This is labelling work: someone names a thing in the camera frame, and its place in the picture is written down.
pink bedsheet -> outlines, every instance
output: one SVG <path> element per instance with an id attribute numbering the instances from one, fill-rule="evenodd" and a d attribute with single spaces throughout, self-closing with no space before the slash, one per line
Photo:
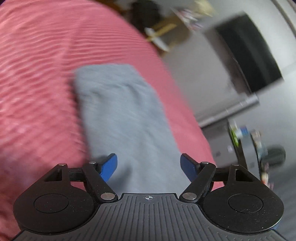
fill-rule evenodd
<path id="1" fill-rule="evenodd" d="M 0 240 L 17 234 L 12 204 L 57 163 L 86 159 L 71 88 L 83 65 L 133 65 L 156 90 L 181 152 L 213 163 L 209 145 L 153 47 L 120 16 L 86 0 L 0 6 Z"/>

black bag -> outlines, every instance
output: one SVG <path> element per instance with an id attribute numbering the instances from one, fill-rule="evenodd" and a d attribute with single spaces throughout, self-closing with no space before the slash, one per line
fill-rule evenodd
<path id="1" fill-rule="evenodd" d="M 132 3 L 131 24 L 141 33 L 145 28 L 151 28 L 161 20 L 158 5 L 151 0 L 137 0 Z"/>

black television screen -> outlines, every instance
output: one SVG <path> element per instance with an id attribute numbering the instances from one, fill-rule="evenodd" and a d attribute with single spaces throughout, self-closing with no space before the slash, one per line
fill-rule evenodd
<path id="1" fill-rule="evenodd" d="M 281 72 L 261 33 L 242 15 L 216 28 L 240 66 L 251 92 L 281 78 Z"/>

gray cloth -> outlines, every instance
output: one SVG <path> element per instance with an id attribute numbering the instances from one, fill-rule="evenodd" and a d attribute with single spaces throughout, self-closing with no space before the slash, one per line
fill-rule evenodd
<path id="1" fill-rule="evenodd" d="M 81 67 L 75 87 L 91 156 L 118 157 L 107 182 L 117 195 L 185 190 L 190 181 L 162 105 L 132 66 Z"/>

blue object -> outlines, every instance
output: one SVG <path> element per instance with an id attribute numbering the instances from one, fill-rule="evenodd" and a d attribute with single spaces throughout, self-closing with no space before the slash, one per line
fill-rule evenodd
<path id="1" fill-rule="evenodd" d="M 196 170 L 197 162 L 194 160 L 190 160 L 189 156 L 182 154 L 180 158 L 180 165 L 181 165 L 182 171 L 188 177 L 190 182 L 193 182 L 197 178 L 197 170 Z"/>
<path id="2" fill-rule="evenodd" d="M 102 165 L 100 176 L 107 182 L 117 168 L 117 156 L 110 154 L 107 161 Z"/>

